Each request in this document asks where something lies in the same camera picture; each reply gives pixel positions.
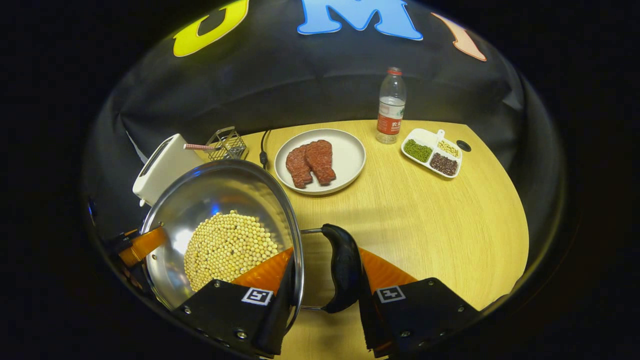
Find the wooden table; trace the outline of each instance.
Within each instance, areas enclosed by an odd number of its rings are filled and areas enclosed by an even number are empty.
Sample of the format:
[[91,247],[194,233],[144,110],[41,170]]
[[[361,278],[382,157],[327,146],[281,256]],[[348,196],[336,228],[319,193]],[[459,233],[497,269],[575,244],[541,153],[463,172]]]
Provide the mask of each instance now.
[[[511,291],[527,261],[527,221],[506,171],[468,126],[404,120],[393,145],[375,139],[375,120],[275,129],[265,139],[269,160],[291,137],[326,127],[360,139],[367,163],[351,185],[334,194],[303,195],[283,185],[300,229],[326,223],[341,226],[358,246],[417,279],[437,277],[478,310]],[[455,179],[439,176],[401,153],[401,142],[417,127],[434,133],[443,129],[447,139],[471,146]],[[243,135],[249,149],[246,159],[256,164],[261,136]],[[267,170],[275,176],[273,166]],[[302,240],[303,303],[322,306],[334,291],[331,245],[321,234]],[[366,349],[357,304],[333,315],[301,311],[284,338],[282,354],[282,359],[374,359]]]

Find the plastic bottle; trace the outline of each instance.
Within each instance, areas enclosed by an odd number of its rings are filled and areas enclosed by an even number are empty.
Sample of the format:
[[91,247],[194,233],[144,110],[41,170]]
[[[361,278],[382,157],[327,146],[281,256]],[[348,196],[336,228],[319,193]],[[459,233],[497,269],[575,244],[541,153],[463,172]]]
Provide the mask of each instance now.
[[381,143],[395,143],[404,115],[406,87],[402,80],[402,71],[399,68],[390,67],[387,69],[387,73],[387,77],[380,86],[376,139]]

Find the yellow letter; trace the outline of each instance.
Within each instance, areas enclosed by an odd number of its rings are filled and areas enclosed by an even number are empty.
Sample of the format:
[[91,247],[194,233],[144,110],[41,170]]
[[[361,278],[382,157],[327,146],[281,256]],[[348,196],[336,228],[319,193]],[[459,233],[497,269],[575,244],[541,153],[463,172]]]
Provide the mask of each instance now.
[[193,54],[228,34],[246,17],[246,13],[249,10],[249,0],[235,1],[221,7],[219,11],[225,9],[225,19],[222,24],[202,36],[198,35],[198,30],[200,29],[200,24],[209,17],[208,15],[177,33],[173,37],[175,39],[173,54],[178,57]]
[[469,34],[467,34],[467,32],[461,26],[436,13],[431,14],[442,20],[442,22],[444,22],[449,30],[451,30],[453,36],[456,38],[456,41],[453,42],[453,46],[469,56],[473,56],[478,60],[486,61],[486,56],[481,53],[480,50],[478,50],[476,43],[471,40]]

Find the pan handle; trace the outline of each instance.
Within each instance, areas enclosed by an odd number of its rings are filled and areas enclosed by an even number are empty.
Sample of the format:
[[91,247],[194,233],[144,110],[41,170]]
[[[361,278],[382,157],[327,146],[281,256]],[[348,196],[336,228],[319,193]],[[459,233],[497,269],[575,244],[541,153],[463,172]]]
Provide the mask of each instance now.
[[343,228],[325,224],[320,229],[302,230],[302,234],[322,233],[333,249],[331,258],[331,277],[335,286],[335,295],[323,307],[304,307],[310,310],[322,310],[337,313],[358,301],[360,282],[362,281],[362,261],[358,245]]

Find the raw meat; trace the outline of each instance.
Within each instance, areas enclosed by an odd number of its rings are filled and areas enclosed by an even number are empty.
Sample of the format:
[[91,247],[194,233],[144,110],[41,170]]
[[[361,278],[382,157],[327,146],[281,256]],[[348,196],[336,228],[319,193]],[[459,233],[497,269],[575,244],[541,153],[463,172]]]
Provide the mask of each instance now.
[[307,145],[305,159],[311,167],[320,185],[328,185],[335,180],[335,172],[331,168],[333,151],[331,143],[318,140]]
[[305,153],[308,145],[302,145],[293,149],[287,155],[287,170],[293,178],[293,185],[299,189],[304,189],[307,184],[313,181],[309,165],[305,159]]

